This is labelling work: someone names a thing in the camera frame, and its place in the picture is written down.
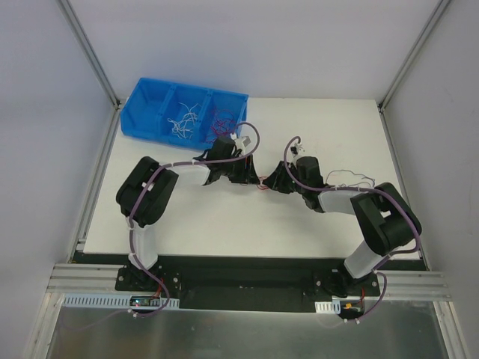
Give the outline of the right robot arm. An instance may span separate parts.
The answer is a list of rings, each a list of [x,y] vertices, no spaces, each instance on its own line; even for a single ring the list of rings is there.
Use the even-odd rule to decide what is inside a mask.
[[[395,250],[421,234],[420,221],[389,182],[373,188],[341,190],[324,181],[316,158],[294,163],[280,161],[262,184],[282,194],[298,193],[318,213],[353,215],[363,240],[336,269],[322,280],[323,290],[345,298],[359,291],[371,273]]]

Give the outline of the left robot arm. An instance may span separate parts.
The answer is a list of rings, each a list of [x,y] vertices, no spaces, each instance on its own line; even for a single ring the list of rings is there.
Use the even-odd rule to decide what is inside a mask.
[[[221,177],[234,184],[258,184],[248,136],[220,136],[212,147],[191,161],[161,166],[145,156],[139,160],[116,194],[116,203],[128,223],[128,262],[118,271],[115,289],[162,289],[156,223],[179,185],[211,185]]]

